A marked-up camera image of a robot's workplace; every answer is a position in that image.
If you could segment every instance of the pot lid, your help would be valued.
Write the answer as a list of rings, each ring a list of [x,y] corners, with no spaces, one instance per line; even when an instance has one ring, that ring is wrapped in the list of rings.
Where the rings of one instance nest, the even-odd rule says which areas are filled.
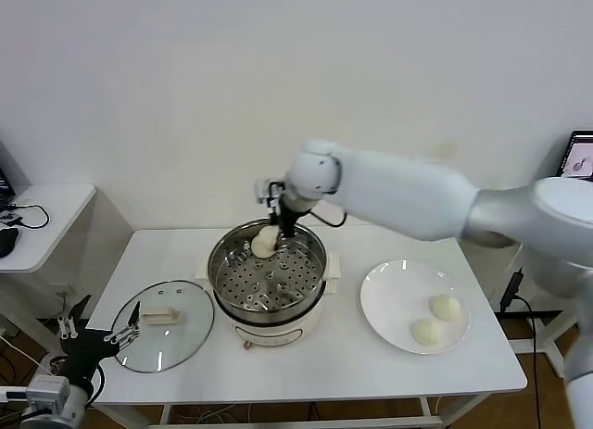
[[[113,322],[118,332],[140,302],[140,335],[116,359],[132,371],[163,372],[194,355],[204,344],[214,320],[208,294],[187,281],[154,284],[123,306]]]

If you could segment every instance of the plate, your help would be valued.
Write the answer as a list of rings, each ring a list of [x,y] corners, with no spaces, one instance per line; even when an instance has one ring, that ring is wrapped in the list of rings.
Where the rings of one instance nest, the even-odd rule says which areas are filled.
[[[461,303],[461,317],[439,320],[430,310],[430,298],[453,295]],[[409,259],[392,260],[375,267],[364,279],[360,304],[372,328],[388,343],[412,353],[431,355],[454,348],[470,328],[470,313],[459,289],[442,271]],[[426,347],[413,338],[411,326],[430,318],[442,329],[443,339]]]

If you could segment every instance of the metal rim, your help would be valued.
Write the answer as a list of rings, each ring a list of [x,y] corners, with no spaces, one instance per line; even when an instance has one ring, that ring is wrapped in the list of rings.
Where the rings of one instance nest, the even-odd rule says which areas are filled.
[[[196,348],[196,350],[194,351],[194,353],[192,353],[192,354],[191,354],[189,357],[187,357],[185,360],[181,360],[181,361],[179,361],[179,362],[177,362],[177,363],[175,363],[175,364],[172,364],[172,365],[171,365],[171,366],[169,366],[167,369],[163,369],[163,370],[161,370],[161,371],[158,371],[158,372],[137,371],[137,370],[135,370],[135,369],[132,369],[131,367],[129,367],[129,366],[127,366],[127,365],[123,365],[123,364],[121,364],[120,360],[118,359],[118,355],[119,355],[119,353],[118,353],[118,354],[116,354],[116,356],[115,356],[115,357],[113,357],[113,358],[115,358],[115,360],[118,362],[118,364],[119,364],[120,366],[122,366],[122,367],[125,367],[126,369],[128,369],[128,370],[130,370],[130,371],[132,371],[132,372],[138,372],[138,373],[161,373],[161,372],[165,372],[165,371],[168,371],[169,369],[172,369],[173,367],[177,367],[177,366],[179,366],[180,364],[182,364],[182,363],[186,362],[187,360],[189,360],[190,358],[192,358],[192,357],[193,357],[193,356],[194,356],[194,355],[197,353],[197,351],[198,351],[198,350],[199,350],[199,349],[200,349],[202,346],[204,346],[204,344],[205,344],[205,343],[206,343],[206,341],[208,340],[208,337],[210,336],[210,332],[212,331],[212,326],[214,325],[214,319],[215,319],[215,315],[216,315],[216,313],[214,313],[214,303],[212,302],[212,298],[210,297],[210,295],[208,294],[208,292],[207,292],[207,291],[206,291],[206,290],[205,290],[205,289],[204,289],[204,288],[203,288],[201,285],[199,285],[199,284],[196,284],[196,283],[192,283],[191,281],[186,281],[186,280],[184,280],[184,279],[171,279],[171,280],[169,280],[169,281],[161,281],[160,283],[156,283],[156,284],[149,285],[147,288],[144,288],[143,290],[140,290],[140,291],[139,291],[139,292],[138,292],[136,295],[134,295],[134,296],[133,296],[133,297],[132,297],[132,298],[131,298],[131,299],[130,299],[128,302],[126,302],[126,303],[125,303],[123,306],[121,306],[121,309],[120,309],[120,311],[118,312],[118,314],[116,315],[116,317],[115,317],[115,320],[113,320],[113,323],[111,324],[111,332],[113,333],[113,332],[115,331],[115,329],[114,329],[115,323],[117,322],[117,320],[118,320],[118,318],[120,317],[120,315],[121,315],[121,313],[123,312],[123,310],[124,310],[126,307],[128,307],[128,306],[129,306],[131,303],[133,303],[133,302],[134,302],[134,300],[135,300],[135,299],[136,299],[138,296],[140,296],[140,295],[141,295],[142,293],[144,293],[145,291],[147,291],[147,290],[149,290],[149,289],[151,289],[151,288],[153,288],[153,287],[156,287],[157,285],[163,285],[163,284],[169,284],[169,283],[186,283],[186,284],[190,284],[190,285],[193,285],[193,286],[195,286],[195,287],[199,288],[200,290],[202,290],[202,291],[203,291],[203,292],[206,294],[206,297],[208,298],[208,301],[209,301],[209,303],[210,303],[210,306],[212,307],[212,321],[210,322],[210,326],[209,326],[209,328],[208,328],[208,331],[206,332],[206,336],[204,336],[204,341],[202,341],[202,344],[200,344],[200,345],[199,345],[199,346]]]
[[[228,316],[229,318],[231,318],[233,321],[237,321],[243,325],[248,325],[249,327],[258,327],[258,328],[266,328],[266,327],[280,327],[281,325],[287,325],[290,324],[291,322],[294,322],[296,320],[301,319],[302,317],[304,317],[305,315],[307,315],[310,311],[313,310],[313,308],[315,306],[317,306],[319,304],[319,301],[322,300],[323,294],[325,293],[325,286],[327,285],[327,283],[325,281],[322,282],[322,286],[320,287],[320,293],[317,296],[317,298],[315,299],[315,301],[313,303],[311,303],[309,305],[309,307],[307,309],[305,309],[304,311],[302,311],[301,313],[298,313],[297,315],[285,320],[285,321],[280,321],[280,322],[252,322],[252,321],[246,321],[243,318],[240,318],[238,316],[233,315],[229,310],[227,310],[222,304],[221,304],[221,300],[219,299],[218,295],[216,293],[214,293],[214,299],[216,300],[216,303],[219,305],[219,307],[221,308],[221,310],[224,312],[224,314],[226,316]]]
[[[323,275],[327,266],[327,252],[322,240],[310,229],[297,225],[301,238],[294,242],[289,241],[285,250],[279,251],[275,257],[255,259],[251,255],[248,249],[250,239],[258,233],[259,229],[269,223],[268,219],[258,219],[233,228],[216,243],[208,256],[208,279],[217,303],[230,317],[241,320],[246,325],[257,323],[261,327],[265,327],[276,325],[277,322],[290,322],[296,316],[306,313],[312,305],[318,302],[323,293]],[[229,263],[227,259],[229,257],[233,258],[233,264],[236,265],[223,265],[225,260],[227,260],[227,264]],[[300,264],[300,267],[298,265],[293,267],[293,263]],[[265,271],[270,270],[270,275],[276,271],[284,273],[277,278],[279,284],[275,285],[273,282],[268,284],[268,281],[264,279],[264,276],[267,277],[267,275],[264,274],[264,271],[259,271],[258,265],[262,266]],[[261,290],[257,293],[251,292],[251,289],[256,290],[256,287]],[[284,295],[282,292],[285,288],[294,290],[293,302],[290,302],[290,297],[280,301],[278,297],[267,297],[266,290],[269,290],[267,291],[268,295],[273,296],[272,292],[276,292],[274,288],[279,289],[277,290],[278,297]],[[269,309],[263,304],[264,300],[268,304],[267,299],[271,302]],[[250,304],[251,301],[255,302],[255,306],[261,302],[263,307],[252,309],[245,305]]]

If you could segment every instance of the floor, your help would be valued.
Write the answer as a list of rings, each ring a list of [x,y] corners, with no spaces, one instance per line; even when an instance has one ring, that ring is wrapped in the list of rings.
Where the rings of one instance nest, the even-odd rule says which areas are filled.
[[[529,327],[525,320],[504,320],[502,327],[509,338],[526,338],[530,336]],[[576,339],[577,330],[569,330],[558,341],[563,353]],[[25,350],[31,356],[40,360],[44,351],[31,341],[26,335],[17,335],[13,343]],[[16,353],[10,347],[3,345],[0,353],[8,358],[15,367],[15,384],[25,385],[33,376],[35,370],[31,361]],[[533,382],[533,358],[531,355],[519,355],[524,371],[529,379],[528,387],[513,394],[499,394],[489,397],[477,408],[462,417],[451,427],[453,429],[490,429],[490,428],[537,428],[535,411],[535,389]],[[13,372],[5,359],[0,357],[0,374],[8,381],[13,381]],[[564,395],[562,380],[556,376],[548,360],[544,355],[537,355],[537,374],[539,383],[539,395],[541,406],[542,427],[544,429],[571,429],[571,421],[568,404]],[[5,385],[6,381],[0,377],[0,384]],[[443,398],[439,407],[447,405],[448,399]],[[431,409],[436,405],[436,398],[429,400]],[[177,406],[173,409],[170,423],[195,423],[200,414],[209,410],[220,410],[224,406]],[[19,410],[17,404],[6,405],[2,409],[0,427],[16,428],[17,424],[7,424],[15,417],[9,417],[10,413]],[[160,406],[143,406],[137,408],[145,417],[154,424],[159,422]],[[237,405],[224,413],[206,419],[208,423],[230,423],[247,421],[247,405]],[[411,416],[420,415],[420,405],[416,399],[379,399],[372,401],[340,401],[340,402],[317,402],[312,403],[287,403],[287,404],[255,404],[251,408],[251,422],[281,422],[281,421],[306,421],[330,420],[330,419],[355,419],[355,418],[378,418],[390,416]],[[97,410],[89,410],[82,424],[82,429],[116,429],[121,428],[112,422],[108,417]]]

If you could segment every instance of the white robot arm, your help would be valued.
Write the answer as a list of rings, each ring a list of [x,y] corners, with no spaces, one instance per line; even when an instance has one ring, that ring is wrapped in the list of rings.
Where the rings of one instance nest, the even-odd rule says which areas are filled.
[[[419,240],[464,237],[484,246],[524,244],[536,282],[579,304],[581,338],[567,359],[565,378],[576,427],[591,427],[593,183],[548,178],[522,188],[480,190],[445,167],[309,140],[284,180],[274,184],[280,186],[278,214],[285,236],[323,199]]]

